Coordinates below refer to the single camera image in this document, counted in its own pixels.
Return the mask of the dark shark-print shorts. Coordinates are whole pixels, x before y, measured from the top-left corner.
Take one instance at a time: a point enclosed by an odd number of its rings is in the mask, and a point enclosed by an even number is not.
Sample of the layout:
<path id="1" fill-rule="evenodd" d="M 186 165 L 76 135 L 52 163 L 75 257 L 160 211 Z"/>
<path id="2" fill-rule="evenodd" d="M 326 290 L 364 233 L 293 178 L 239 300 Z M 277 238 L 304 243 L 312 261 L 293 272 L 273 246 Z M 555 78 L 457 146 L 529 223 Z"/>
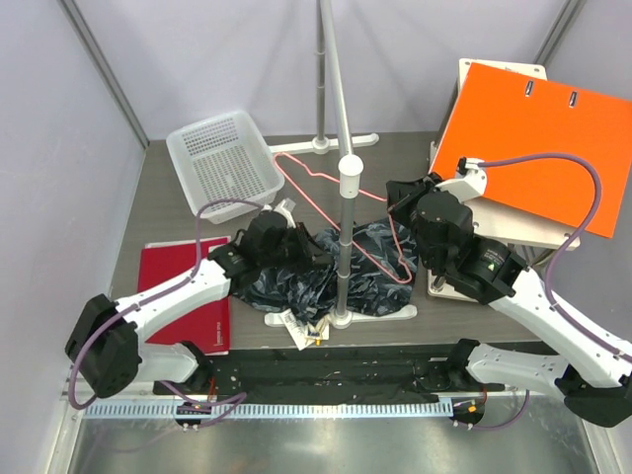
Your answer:
<path id="1" fill-rule="evenodd" d="M 350 310 L 381 317 L 410 302 L 419 253 L 409 229 L 384 218 L 355 228 L 348 295 Z M 265 269 L 234 296 L 265 312 L 291 310 L 303 324 L 318 323 L 337 302 L 337 265 L 297 274 Z"/>

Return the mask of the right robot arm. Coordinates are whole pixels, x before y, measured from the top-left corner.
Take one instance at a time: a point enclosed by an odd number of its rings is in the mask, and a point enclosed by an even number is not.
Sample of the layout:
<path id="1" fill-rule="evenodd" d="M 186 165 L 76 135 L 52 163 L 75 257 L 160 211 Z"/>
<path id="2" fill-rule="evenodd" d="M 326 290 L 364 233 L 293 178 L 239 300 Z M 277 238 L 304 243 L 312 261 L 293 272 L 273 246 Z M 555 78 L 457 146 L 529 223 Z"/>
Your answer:
<path id="1" fill-rule="evenodd" d="M 386 184 L 387 211 L 410 230 L 420 261 L 457 292 L 505 314 L 554 350 L 508 352 L 460 340 L 445 375 L 459 390 L 475 383 L 515 386 L 563 401 L 580 418 L 612 428 L 631 415 L 631 345 L 606 333 L 562 298 L 550 301 L 543 280 L 500 241 L 476 234 L 467 202 L 487 175 L 470 170 L 442 180 L 430 173 Z"/>

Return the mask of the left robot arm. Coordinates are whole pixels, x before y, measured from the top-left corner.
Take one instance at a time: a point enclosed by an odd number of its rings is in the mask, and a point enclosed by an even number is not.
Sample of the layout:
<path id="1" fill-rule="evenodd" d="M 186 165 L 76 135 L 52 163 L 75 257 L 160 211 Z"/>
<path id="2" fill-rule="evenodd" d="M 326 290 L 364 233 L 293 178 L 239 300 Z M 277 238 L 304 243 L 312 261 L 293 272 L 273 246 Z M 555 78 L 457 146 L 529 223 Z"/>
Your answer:
<path id="1" fill-rule="evenodd" d="M 264 210 L 232 241 L 197 254 L 190 270 L 119 300 L 104 294 L 90 298 L 65 346 L 72 362 L 68 394 L 75 394 L 79 379 L 90 386 L 95 399 L 113 397 L 134 382 L 179 385 L 198 394 L 213 375 L 207 356 L 191 341 L 153 344 L 156 333 L 243 290 L 264 270 L 302 274 L 333 264 L 333 256 L 303 223 Z"/>

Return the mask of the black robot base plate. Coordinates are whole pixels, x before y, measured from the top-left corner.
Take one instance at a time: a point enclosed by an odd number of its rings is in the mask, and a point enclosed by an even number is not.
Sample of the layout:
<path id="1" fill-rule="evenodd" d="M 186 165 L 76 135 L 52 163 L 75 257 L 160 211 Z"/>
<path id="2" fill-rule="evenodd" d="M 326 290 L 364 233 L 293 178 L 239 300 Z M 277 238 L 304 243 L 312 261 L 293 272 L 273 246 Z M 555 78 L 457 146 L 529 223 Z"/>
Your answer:
<path id="1" fill-rule="evenodd" d="M 209 355 L 182 393 L 250 404 L 369 405 L 433 402 L 440 393 L 502 391 L 448 362 L 451 345 L 237 350 Z"/>

